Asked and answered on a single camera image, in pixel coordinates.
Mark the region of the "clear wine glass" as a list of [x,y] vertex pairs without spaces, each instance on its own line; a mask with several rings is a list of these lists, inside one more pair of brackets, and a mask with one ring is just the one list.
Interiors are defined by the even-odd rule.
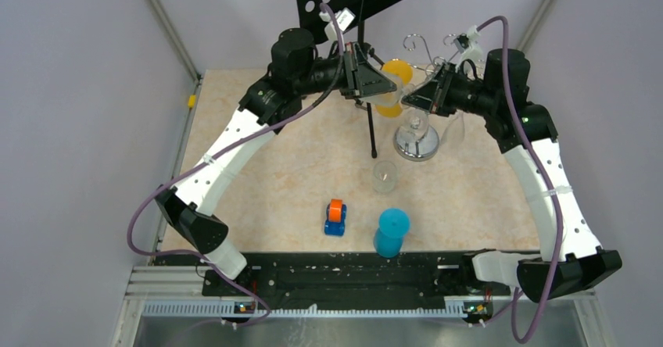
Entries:
[[396,139],[401,144],[413,144],[420,141],[428,132],[429,118],[425,111],[408,110],[396,132]]

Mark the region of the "clear glass with clips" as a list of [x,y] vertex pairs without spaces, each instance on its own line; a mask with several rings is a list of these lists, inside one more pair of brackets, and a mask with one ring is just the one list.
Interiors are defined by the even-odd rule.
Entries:
[[368,102],[376,106],[387,108],[401,106],[403,97],[412,92],[415,85],[412,83],[404,83],[401,77],[393,73],[386,72],[383,73],[383,75],[395,84],[396,89],[394,91],[380,92],[368,97],[360,97],[359,100],[361,102]]

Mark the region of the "orange plastic wine glass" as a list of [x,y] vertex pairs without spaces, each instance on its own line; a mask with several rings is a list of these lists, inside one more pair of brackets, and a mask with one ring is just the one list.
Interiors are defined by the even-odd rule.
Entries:
[[[383,73],[386,72],[398,75],[399,77],[402,78],[404,83],[410,83],[414,75],[414,71],[411,65],[400,59],[392,59],[387,61],[381,68],[382,75]],[[392,81],[390,82],[392,84],[392,88],[390,91],[394,91],[396,89],[396,86]],[[396,118],[403,112],[403,108],[401,106],[393,106],[391,108],[383,106],[375,106],[375,107],[379,115],[387,118]]]

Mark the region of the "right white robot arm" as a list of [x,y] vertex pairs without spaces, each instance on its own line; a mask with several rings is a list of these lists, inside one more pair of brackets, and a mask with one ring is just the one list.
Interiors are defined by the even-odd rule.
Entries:
[[470,253],[458,273],[460,287],[478,294],[490,282],[501,283],[539,302],[593,288],[622,268],[622,258],[603,247],[579,208],[554,122],[544,106],[528,99],[530,66],[521,51],[493,49],[480,78],[471,79],[455,64],[438,66],[403,101],[432,115],[461,111],[482,117],[536,225],[538,253]]

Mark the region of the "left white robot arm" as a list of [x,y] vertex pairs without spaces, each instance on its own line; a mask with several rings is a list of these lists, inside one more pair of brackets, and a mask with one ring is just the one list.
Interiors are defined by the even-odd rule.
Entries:
[[247,89],[192,173],[155,197],[167,223],[222,273],[221,285],[232,295],[248,290],[251,275],[245,269],[246,258],[228,237],[228,226],[213,214],[218,202],[252,156],[307,112],[303,97],[324,98],[338,90],[344,98],[374,106],[397,104],[402,81],[371,65],[369,52],[366,44],[350,42],[322,59],[308,30],[281,32],[271,48],[267,72]]

